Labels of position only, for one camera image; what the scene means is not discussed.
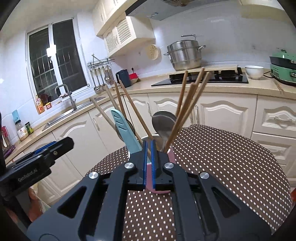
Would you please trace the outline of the operator left hand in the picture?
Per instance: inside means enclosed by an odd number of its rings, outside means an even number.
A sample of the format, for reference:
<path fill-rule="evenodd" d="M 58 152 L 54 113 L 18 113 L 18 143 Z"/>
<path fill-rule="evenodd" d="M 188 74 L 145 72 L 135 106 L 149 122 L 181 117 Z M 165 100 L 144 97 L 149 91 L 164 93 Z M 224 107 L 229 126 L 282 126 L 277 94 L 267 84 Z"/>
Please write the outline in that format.
<path fill-rule="evenodd" d="M 32 187 L 28 189 L 28 194 L 30 198 L 30 208 L 28 211 L 28 217 L 30 221 L 33 222 L 43 214 L 43 211 L 40 205 L 40 201 Z"/>

